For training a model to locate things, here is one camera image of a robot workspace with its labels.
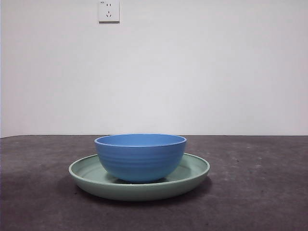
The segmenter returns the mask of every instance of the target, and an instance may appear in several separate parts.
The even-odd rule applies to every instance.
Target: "wall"
[[[1,135],[308,135],[308,1],[1,1]]]

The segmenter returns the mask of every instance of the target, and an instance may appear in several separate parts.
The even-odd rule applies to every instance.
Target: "white outlet cover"
[[[100,0],[98,2],[98,21],[120,22],[120,0]]]

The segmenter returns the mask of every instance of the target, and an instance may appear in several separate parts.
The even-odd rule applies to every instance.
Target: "plate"
[[[210,164],[198,156],[184,153],[172,173],[158,181],[143,184],[113,177],[102,167],[96,154],[73,162],[68,170],[78,187],[95,196],[120,201],[151,201],[194,189],[206,178]]]

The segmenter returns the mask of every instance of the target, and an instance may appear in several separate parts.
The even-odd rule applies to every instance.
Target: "bowl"
[[[151,182],[179,165],[186,138],[167,134],[122,134],[95,139],[97,154],[107,172],[130,182]]]

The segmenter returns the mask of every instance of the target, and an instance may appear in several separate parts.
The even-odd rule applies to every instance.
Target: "gray table surface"
[[[185,136],[211,164],[193,191],[151,202],[92,196],[68,173],[99,136],[1,139],[2,231],[308,230],[308,136]]]

